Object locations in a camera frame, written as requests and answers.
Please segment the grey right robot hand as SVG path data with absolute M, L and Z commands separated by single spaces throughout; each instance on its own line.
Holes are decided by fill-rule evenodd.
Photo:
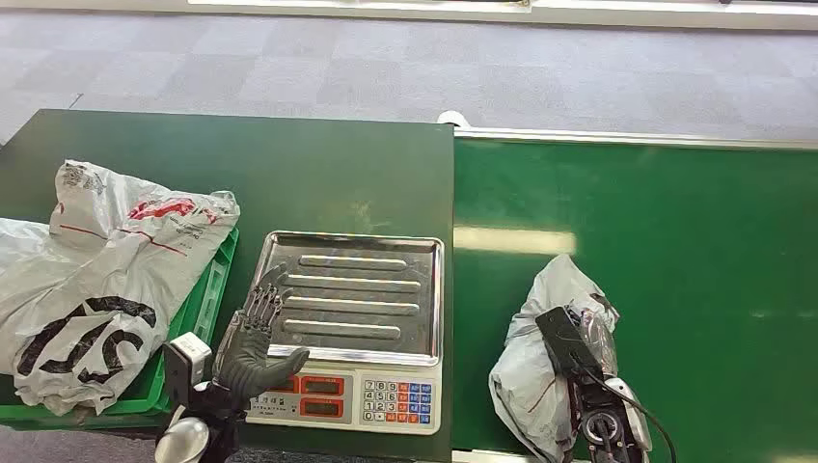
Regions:
M 606 376 L 618 376 L 614 342 L 614 329 L 618 320 L 619 313 L 614 308 L 583 309 L 581 312 L 581 338 Z

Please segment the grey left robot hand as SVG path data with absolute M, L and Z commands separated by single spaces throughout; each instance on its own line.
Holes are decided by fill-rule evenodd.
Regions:
M 213 364 L 212 378 L 231 393 L 234 406 L 278 388 L 300 372 L 310 356 L 306 347 L 295 348 L 286 358 L 268 361 L 273 325 L 291 295 L 284 288 L 287 267 L 279 263 L 267 271 L 233 314 Z

